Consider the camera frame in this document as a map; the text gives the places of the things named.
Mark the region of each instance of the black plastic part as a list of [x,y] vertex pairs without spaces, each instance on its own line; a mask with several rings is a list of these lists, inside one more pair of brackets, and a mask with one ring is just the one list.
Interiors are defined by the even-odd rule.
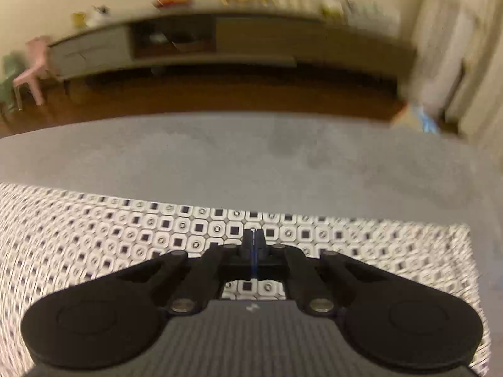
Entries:
[[39,300],[21,322],[33,360],[99,369],[141,353],[165,324],[159,288],[185,261],[185,252],[168,254]]
[[345,331],[354,346],[399,369],[444,370],[469,364],[482,338],[474,309],[420,285],[368,285],[348,307]]
[[149,347],[170,317],[204,311],[226,282],[250,279],[254,265],[259,280],[282,282],[298,308],[333,319],[356,351],[390,369],[468,365],[482,337],[480,318],[461,299],[341,254],[272,248],[262,230],[246,230],[240,247],[212,246],[193,259],[175,251],[46,296],[26,312],[23,339],[36,363],[120,364]]

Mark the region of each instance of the wooden cabinet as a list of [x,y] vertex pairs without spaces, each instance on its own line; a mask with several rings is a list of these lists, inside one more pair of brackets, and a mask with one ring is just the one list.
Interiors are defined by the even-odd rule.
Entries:
[[[257,64],[297,61],[404,80],[416,58],[408,42],[320,17],[232,10],[166,10],[165,15],[87,30],[52,45],[52,61],[61,79],[116,69],[252,59]],[[156,36],[164,36],[165,42],[157,42]]]

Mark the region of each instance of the patterned tablecloth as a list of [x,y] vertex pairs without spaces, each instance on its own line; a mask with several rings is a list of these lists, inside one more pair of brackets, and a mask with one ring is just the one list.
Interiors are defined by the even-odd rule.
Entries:
[[[464,299],[484,323],[471,366],[487,373],[489,327],[466,225],[237,211],[0,183],[0,375],[32,366],[19,325],[41,297],[171,250],[200,256],[211,243],[240,244],[247,228],[262,228],[268,244],[294,245],[310,257],[338,251]],[[235,281],[222,297],[285,293],[275,281]]]

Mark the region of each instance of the wooden floor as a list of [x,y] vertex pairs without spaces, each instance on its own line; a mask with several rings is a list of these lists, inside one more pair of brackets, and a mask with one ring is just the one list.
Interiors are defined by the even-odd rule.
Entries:
[[119,72],[44,89],[37,107],[0,120],[0,137],[69,123],[166,112],[295,112],[389,122],[403,107],[392,89],[372,80],[313,69],[173,67],[162,75]]

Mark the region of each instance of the metal screw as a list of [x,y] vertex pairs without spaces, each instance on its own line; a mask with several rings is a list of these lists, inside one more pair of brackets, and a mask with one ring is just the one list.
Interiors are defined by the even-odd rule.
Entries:
[[171,310],[178,313],[192,312],[196,307],[196,303],[190,299],[177,299],[171,304]]
[[334,308],[334,303],[329,299],[318,298],[313,299],[309,306],[317,313],[327,313],[330,312]]

